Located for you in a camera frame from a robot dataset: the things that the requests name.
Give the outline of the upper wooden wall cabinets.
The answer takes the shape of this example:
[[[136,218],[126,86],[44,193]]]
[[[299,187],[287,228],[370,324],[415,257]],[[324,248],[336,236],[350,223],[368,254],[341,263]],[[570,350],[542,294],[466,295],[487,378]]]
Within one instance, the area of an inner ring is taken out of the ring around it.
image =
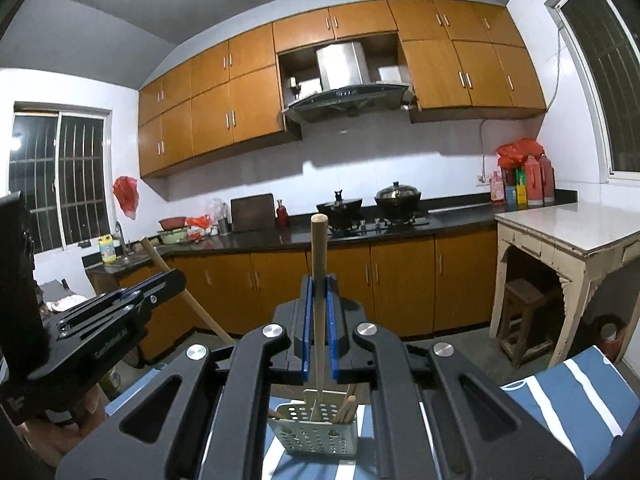
[[[142,177],[297,140],[303,125],[406,108],[413,122],[542,114],[511,15],[466,0],[367,0],[281,18],[139,93]]]

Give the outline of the blue white striped tablecloth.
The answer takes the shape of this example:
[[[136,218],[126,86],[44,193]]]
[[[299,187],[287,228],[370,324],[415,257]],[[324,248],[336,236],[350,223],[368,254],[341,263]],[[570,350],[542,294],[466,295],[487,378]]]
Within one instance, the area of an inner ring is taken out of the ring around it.
[[[596,347],[534,376],[502,388],[553,437],[578,458],[590,478],[618,478],[616,467],[637,478],[639,466],[639,399],[612,362]],[[367,405],[357,408],[358,450],[353,458],[291,455],[268,425],[262,478],[371,479],[375,475],[373,416]],[[178,455],[159,440],[127,434],[113,424],[112,442],[87,456],[93,479],[197,479],[196,467],[164,468]]]

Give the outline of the red bottle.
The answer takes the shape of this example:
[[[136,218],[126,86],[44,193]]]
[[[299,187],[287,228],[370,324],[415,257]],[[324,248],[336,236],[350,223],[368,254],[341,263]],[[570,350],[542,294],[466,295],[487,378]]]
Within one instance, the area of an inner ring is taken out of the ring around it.
[[[277,225],[281,228],[288,228],[290,226],[290,217],[286,207],[283,205],[283,200],[277,200],[277,204]]]

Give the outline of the red plastic bag on wall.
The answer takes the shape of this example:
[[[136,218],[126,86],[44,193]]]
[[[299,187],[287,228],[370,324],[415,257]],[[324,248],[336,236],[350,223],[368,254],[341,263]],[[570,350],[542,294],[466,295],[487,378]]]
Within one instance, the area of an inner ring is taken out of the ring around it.
[[[112,190],[122,213],[130,220],[137,218],[138,181],[133,177],[120,176],[115,180]]]

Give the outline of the steel range hood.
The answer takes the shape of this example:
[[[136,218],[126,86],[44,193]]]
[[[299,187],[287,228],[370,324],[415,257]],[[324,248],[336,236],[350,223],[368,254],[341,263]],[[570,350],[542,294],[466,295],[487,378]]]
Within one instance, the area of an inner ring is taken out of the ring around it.
[[[394,35],[283,53],[279,66],[283,115],[298,124],[406,110],[416,100]]]

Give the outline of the white weathered side table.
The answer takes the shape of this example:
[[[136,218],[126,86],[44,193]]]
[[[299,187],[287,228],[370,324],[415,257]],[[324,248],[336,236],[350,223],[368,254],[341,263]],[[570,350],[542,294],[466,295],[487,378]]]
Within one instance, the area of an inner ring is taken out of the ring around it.
[[[549,365],[567,358],[579,322],[599,286],[613,272],[639,258],[637,211],[578,202],[499,212],[497,275],[489,336],[498,334],[508,249],[527,252],[558,274],[564,298],[564,322]]]

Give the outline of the red plastic bag on bottles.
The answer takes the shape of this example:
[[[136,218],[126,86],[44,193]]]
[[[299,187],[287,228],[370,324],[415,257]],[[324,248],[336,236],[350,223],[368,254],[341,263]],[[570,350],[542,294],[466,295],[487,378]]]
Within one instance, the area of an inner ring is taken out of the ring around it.
[[[503,144],[496,149],[498,166],[502,169],[515,169],[521,166],[529,155],[538,159],[543,152],[544,147],[534,139],[523,138]]]

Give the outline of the pink bottle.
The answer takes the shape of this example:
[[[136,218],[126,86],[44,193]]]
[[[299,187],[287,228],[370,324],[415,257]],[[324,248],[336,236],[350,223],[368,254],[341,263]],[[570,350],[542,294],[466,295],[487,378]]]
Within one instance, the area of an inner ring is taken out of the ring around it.
[[[489,178],[490,198],[494,204],[503,204],[506,201],[504,194],[504,184],[501,172],[494,171]]]

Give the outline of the barred window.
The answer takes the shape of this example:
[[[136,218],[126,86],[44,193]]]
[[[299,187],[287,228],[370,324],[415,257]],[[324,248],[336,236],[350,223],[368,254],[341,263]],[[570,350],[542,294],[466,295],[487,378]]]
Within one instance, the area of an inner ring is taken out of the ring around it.
[[[574,49],[608,177],[639,180],[639,34],[615,0],[547,0]]]
[[[108,234],[105,119],[63,112],[16,112],[9,190],[25,197],[37,252],[86,247]]]

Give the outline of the left barred window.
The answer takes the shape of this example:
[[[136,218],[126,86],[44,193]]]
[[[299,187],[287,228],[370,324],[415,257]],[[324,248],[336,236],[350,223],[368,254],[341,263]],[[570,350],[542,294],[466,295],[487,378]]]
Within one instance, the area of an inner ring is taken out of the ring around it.
[[[105,119],[63,112],[16,112],[9,190],[25,197],[37,252],[86,247],[108,234]]]

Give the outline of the gas stove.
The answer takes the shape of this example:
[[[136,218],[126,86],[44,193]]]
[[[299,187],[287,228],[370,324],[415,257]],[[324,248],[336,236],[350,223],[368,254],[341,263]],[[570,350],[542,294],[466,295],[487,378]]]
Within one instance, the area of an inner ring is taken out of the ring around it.
[[[375,218],[372,221],[358,220],[352,222],[347,229],[334,229],[329,228],[330,237],[353,237],[353,236],[366,236],[372,234],[392,234],[411,231],[422,226],[429,226],[431,219],[428,217],[413,217],[407,222],[403,221],[390,221],[382,218]]]

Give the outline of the yellow detergent bottle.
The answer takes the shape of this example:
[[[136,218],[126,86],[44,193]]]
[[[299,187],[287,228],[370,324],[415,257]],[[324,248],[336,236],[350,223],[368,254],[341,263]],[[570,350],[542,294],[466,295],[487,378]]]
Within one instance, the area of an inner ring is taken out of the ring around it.
[[[111,234],[102,235],[98,238],[101,260],[105,264],[114,263],[117,259],[114,245],[114,238]]]

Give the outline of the wooden stool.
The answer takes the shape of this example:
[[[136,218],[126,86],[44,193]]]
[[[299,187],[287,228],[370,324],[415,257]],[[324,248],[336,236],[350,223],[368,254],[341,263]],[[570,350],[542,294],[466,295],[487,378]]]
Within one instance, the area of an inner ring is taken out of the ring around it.
[[[517,278],[504,286],[498,341],[514,370],[552,348],[552,339],[547,334],[536,336],[533,344],[529,343],[529,338],[536,313],[559,296],[561,291],[557,287],[541,292],[525,278]]]

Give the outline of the right barred window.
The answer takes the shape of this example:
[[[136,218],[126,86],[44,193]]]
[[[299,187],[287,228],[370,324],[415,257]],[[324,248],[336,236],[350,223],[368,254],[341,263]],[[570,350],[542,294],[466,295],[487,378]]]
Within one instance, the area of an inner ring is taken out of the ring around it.
[[[639,34],[615,0],[547,0],[574,49],[608,177],[639,180]]]

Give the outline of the green perforated utensil holder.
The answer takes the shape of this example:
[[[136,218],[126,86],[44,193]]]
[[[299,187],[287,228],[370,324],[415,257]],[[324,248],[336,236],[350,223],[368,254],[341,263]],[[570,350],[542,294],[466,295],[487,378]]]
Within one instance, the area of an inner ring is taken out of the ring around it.
[[[347,424],[334,424],[333,417],[343,404],[346,392],[324,390],[320,403],[320,417],[311,419],[317,390],[305,389],[303,400],[279,404],[274,410],[288,419],[269,416],[268,425],[291,455],[321,455],[353,458],[358,450],[357,408],[350,412]]]

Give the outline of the green and red basins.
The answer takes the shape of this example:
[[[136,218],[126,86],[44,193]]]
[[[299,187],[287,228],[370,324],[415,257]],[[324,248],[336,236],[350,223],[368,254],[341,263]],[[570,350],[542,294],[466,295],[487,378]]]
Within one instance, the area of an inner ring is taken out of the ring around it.
[[[160,219],[158,224],[158,236],[164,245],[180,244],[188,240],[185,216]]]

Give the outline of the sink faucet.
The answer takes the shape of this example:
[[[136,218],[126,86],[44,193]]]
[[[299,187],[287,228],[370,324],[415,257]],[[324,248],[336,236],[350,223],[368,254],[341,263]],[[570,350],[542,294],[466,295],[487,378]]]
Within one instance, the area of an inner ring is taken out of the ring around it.
[[[130,244],[126,241],[124,231],[122,230],[122,225],[119,221],[115,222],[115,237],[119,242],[119,247],[122,250],[122,254],[124,256],[129,256],[132,254]]]

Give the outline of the black wok with utensils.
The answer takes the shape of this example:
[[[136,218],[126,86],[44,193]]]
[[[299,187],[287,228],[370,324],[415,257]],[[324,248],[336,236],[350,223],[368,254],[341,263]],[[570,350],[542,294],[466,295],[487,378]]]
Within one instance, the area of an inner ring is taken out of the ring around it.
[[[335,191],[333,202],[317,205],[318,213],[328,217],[329,227],[333,231],[349,231],[363,219],[362,199],[345,200],[342,193],[342,190]]]

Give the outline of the black wok with lid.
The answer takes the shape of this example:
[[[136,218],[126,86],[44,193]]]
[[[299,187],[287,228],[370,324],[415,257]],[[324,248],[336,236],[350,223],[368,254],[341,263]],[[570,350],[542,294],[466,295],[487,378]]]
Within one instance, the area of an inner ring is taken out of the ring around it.
[[[411,185],[395,181],[375,195],[375,203],[382,216],[389,222],[410,222],[419,209],[421,192]]]

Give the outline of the dark wooden cutting board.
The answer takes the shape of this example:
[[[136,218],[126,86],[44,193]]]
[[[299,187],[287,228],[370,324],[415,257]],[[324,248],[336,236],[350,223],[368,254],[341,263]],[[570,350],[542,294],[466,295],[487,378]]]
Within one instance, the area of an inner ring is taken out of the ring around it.
[[[235,233],[272,230],[276,227],[276,207],[271,193],[232,198],[232,231]]]

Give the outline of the red thermos bottles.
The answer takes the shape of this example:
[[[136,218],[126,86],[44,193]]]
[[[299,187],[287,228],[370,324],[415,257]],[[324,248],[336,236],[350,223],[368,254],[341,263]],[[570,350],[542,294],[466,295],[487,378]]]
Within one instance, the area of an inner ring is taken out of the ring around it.
[[[547,206],[555,203],[554,170],[545,154],[529,154],[523,168],[526,177],[527,205]]]

